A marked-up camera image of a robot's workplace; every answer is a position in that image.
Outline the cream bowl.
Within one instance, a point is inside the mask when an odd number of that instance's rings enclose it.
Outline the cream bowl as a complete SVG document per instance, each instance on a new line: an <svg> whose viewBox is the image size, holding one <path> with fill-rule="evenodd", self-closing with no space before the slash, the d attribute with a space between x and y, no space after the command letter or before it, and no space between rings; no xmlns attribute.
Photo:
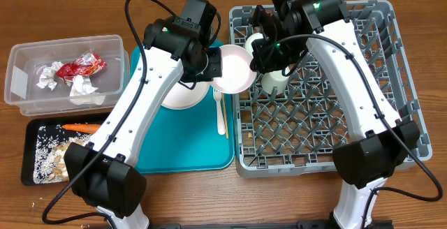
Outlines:
<svg viewBox="0 0 447 229"><path fill-rule="evenodd" d="M250 55L253 55L253 51L254 51L254 48L252 47L252 43L253 43L255 40L258 40L258 39L263 39L263 34L262 34L262 33L254 33L254 34L250 35L250 36L245 40L245 43L244 43L244 49L245 49Z"/></svg>

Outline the cream plastic cup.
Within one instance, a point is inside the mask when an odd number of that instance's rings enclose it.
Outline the cream plastic cup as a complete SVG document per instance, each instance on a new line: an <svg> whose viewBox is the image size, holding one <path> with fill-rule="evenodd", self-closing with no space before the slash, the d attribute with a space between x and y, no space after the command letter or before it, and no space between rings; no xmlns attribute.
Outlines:
<svg viewBox="0 0 447 229"><path fill-rule="evenodd" d="M263 75L261 86L268 94L272 94L274 89L277 90L277 94L282 94L286 90L288 80L289 76L283 76L282 71L272 71Z"/></svg>

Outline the large pink plate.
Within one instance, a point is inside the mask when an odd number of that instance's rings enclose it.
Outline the large pink plate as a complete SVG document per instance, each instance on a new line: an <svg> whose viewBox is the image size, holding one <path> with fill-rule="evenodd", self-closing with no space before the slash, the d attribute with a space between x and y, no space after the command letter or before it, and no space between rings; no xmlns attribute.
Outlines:
<svg viewBox="0 0 447 229"><path fill-rule="evenodd" d="M176 83L163 100L162 106L171 110L191 108L204 99L209 88L208 82L198 82L192 90Z"/></svg>

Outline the red snack wrapper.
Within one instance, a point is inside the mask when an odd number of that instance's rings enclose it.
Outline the red snack wrapper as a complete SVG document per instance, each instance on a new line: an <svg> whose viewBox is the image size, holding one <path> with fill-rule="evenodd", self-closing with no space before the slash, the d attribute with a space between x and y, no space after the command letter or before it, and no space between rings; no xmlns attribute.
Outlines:
<svg viewBox="0 0 447 229"><path fill-rule="evenodd" d="M64 64L56 72L56 75L66 82L72 82L78 75L89 77L90 75L101 71L106 66L106 62L97 53L89 50L73 62Z"/></svg>

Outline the orange carrot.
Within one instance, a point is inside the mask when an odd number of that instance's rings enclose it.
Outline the orange carrot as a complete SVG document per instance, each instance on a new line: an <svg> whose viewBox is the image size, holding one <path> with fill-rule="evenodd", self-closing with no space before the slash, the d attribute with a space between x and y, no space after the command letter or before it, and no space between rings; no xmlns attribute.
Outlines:
<svg viewBox="0 0 447 229"><path fill-rule="evenodd" d="M100 124L65 124L63 129L87 134L94 134L101 127Z"/></svg>

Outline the peanut and rice scraps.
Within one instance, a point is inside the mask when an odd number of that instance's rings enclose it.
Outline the peanut and rice scraps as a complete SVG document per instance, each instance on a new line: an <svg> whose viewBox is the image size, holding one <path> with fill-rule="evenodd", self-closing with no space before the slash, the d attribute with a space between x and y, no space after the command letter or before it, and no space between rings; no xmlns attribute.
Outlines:
<svg viewBox="0 0 447 229"><path fill-rule="evenodd" d="M87 144L92 134L83 134L84 135L81 138L75 136L74 138L69 138L67 142L54 146L51 148L50 154L47 157L43 157L43 159L41 156L43 155L43 148L45 148L45 145L39 147L36 159L38 159L40 163L35 165L36 168L34 173L34 178L38 180L38 184L52 184L67 182L69 180L64 155L69 145L73 142L81 146Z"/></svg>

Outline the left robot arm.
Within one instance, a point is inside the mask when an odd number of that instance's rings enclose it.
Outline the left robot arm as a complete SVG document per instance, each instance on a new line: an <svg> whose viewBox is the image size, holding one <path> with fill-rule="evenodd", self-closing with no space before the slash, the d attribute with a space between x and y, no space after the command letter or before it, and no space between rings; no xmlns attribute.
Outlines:
<svg viewBox="0 0 447 229"><path fill-rule="evenodd" d="M219 18L207 0L186 0L180 15L149 24L136 38L140 58L115 107L86 143L64 155L68 189L95 207L111 228L148 228L141 200L146 178L135 166L164 98L176 85L193 89L221 77L221 51L212 47Z"/></svg>

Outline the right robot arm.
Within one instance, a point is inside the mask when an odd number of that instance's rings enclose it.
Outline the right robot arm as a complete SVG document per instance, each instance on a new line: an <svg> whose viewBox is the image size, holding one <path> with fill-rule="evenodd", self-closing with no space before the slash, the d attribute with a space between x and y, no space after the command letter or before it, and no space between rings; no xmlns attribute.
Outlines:
<svg viewBox="0 0 447 229"><path fill-rule="evenodd" d="M416 146L417 124L402 120L380 90L344 0L272 2L275 16L257 7L251 21L264 35L253 44L251 69L263 74L289 72L305 55L312 55L336 94L351 138L332 151L343 185L329 226L391 228L391 222L374 221L372 210L386 180Z"/></svg>

